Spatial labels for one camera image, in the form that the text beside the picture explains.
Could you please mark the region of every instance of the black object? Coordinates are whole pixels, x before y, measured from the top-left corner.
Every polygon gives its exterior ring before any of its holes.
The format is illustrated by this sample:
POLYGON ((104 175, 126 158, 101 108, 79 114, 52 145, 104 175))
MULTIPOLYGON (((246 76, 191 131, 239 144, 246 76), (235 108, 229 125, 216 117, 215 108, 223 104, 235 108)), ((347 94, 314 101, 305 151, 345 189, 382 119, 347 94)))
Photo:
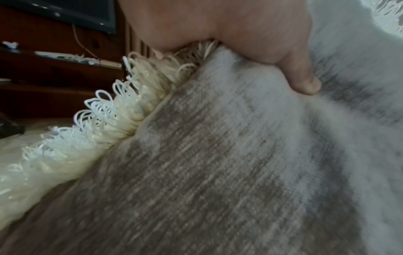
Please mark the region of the black object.
POLYGON ((0 3, 70 24, 116 34, 114 0, 0 0, 0 3))
POLYGON ((18 125, 0 114, 0 139, 24 133, 24 126, 18 125))

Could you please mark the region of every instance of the television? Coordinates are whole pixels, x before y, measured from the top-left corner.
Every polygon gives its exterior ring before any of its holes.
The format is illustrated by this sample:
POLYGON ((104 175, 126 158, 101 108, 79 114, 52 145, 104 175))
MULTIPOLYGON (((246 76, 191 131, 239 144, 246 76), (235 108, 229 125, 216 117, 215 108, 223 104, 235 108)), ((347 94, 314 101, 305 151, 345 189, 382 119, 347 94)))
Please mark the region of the television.
POLYGON ((0 4, 116 34, 114 0, 0 0, 0 4))

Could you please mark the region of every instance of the human hand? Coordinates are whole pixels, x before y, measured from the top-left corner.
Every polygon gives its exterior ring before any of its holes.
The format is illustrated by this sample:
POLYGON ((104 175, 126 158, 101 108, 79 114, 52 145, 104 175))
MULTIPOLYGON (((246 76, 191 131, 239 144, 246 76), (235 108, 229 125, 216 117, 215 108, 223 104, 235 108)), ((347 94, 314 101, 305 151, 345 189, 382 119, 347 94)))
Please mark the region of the human hand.
POLYGON ((168 52, 217 39, 254 61, 276 64, 291 88, 321 88, 309 59, 311 16, 306 0, 119 0, 136 34, 168 52))

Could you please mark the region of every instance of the cable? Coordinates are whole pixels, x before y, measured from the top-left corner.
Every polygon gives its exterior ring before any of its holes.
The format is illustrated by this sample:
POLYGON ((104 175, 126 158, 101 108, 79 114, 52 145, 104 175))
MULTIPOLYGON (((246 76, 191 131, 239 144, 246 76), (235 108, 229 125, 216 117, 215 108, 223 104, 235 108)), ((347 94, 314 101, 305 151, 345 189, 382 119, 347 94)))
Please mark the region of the cable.
POLYGON ((92 53, 89 49, 85 48, 84 45, 82 45, 80 43, 79 37, 77 36, 77 32, 76 32, 76 26, 74 24, 73 25, 73 33, 74 33, 74 38, 76 39, 76 42, 78 43, 78 45, 83 48, 86 52, 88 52, 89 54, 91 54, 94 58, 99 59, 99 57, 97 57, 97 55, 95 55, 94 53, 92 53))

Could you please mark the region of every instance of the gray fabric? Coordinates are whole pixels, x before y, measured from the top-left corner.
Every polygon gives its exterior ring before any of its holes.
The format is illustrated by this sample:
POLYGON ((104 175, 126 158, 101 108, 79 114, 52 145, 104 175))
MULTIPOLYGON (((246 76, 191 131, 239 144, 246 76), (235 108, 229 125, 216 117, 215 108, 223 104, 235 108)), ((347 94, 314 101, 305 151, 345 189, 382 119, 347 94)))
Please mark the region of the gray fabric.
POLYGON ((1 255, 402 255, 403 42, 314 0, 323 91, 221 48, 1 255))

